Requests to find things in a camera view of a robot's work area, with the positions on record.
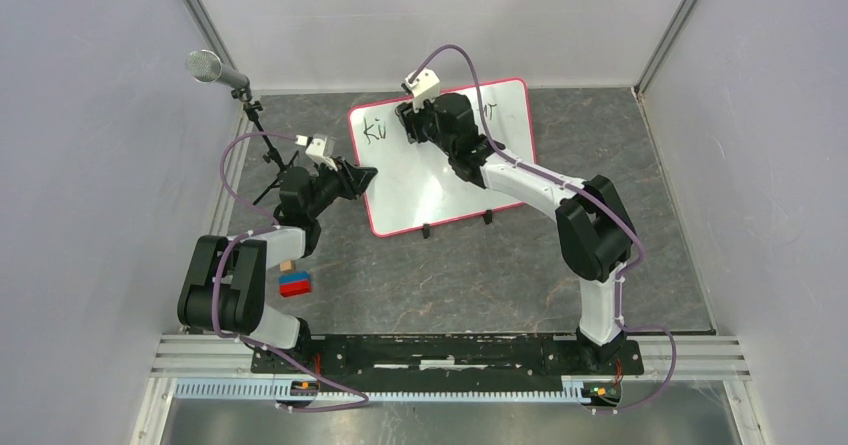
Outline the pink framed whiteboard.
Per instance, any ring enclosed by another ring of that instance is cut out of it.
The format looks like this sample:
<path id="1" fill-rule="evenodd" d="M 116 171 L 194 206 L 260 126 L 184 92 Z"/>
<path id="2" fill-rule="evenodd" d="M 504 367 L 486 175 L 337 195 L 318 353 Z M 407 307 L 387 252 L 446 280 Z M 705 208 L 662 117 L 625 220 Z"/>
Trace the pink framed whiteboard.
<path id="1" fill-rule="evenodd" d="M 520 78 L 481 85 L 484 112 L 495 139 L 509 150 L 536 160 L 528 88 Z M 483 190 L 458 178 L 447 157 L 431 143 L 408 142 L 394 98 L 360 105 L 348 113 L 357 164 L 378 170 L 365 193 L 371 231 L 385 238 L 436 226 L 522 203 L 503 193 Z"/>

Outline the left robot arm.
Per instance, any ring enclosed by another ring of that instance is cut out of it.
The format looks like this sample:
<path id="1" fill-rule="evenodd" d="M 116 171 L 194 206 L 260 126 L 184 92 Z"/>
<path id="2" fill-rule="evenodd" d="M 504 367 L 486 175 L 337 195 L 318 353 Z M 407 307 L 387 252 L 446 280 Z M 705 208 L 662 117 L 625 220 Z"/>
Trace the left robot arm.
<path id="1" fill-rule="evenodd" d="M 227 336 L 246 337 L 276 348 L 290 372 L 306 370 L 314 359 L 305 320 L 266 304 L 266 271 L 311 255 L 320 237 L 319 215 L 337 199 L 356 200 L 376 178 L 374 167 L 355 166 L 341 157 L 315 174 L 291 166 L 278 174 L 278 223 L 244 240 L 206 235 L 198 239 L 177 305 L 181 324 Z"/>

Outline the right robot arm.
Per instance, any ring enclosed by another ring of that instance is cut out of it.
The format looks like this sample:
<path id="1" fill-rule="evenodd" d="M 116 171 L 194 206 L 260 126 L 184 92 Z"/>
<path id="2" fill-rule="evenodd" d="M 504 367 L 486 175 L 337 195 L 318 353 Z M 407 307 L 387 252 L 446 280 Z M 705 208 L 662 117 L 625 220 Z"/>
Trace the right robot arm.
<path id="1" fill-rule="evenodd" d="M 459 93 L 405 102 L 395 114 L 408 141 L 433 144 L 461 180 L 517 199 L 555 223 L 563 260 L 580 279 L 578 361 L 591 373 L 612 366 L 627 336 L 623 274 L 637 240 L 612 182 L 567 177 L 520 159 L 477 122 L 471 100 Z"/>

